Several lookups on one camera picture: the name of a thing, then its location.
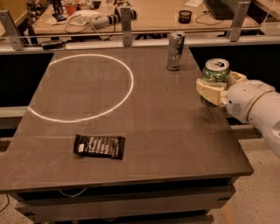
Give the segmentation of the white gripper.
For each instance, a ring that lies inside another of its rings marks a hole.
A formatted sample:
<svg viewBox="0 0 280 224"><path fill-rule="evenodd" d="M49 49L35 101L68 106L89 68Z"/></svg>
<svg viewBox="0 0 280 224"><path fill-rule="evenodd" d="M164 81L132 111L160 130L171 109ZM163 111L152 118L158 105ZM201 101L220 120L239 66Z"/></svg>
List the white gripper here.
<svg viewBox="0 0 280 224"><path fill-rule="evenodd" d="M222 106L227 98L227 112L241 123L248 123L253 105L265 94L274 92L275 88L260 80L247 80L246 75L231 71L228 84L198 78L196 90L215 106Z"/></svg>

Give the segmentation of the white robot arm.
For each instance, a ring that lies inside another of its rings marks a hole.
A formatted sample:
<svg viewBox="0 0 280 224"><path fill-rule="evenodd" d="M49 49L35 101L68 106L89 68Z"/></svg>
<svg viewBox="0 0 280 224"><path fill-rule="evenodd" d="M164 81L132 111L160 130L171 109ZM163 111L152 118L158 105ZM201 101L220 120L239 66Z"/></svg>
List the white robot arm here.
<svg viewBox="0 0 280 224"><path fill-rule="evenodd" d="M198 78L196 89L214 106L225 107L232 117L256 128L268 147L280 157L280 94L274 87L231 72L228 83Z"/></svg>

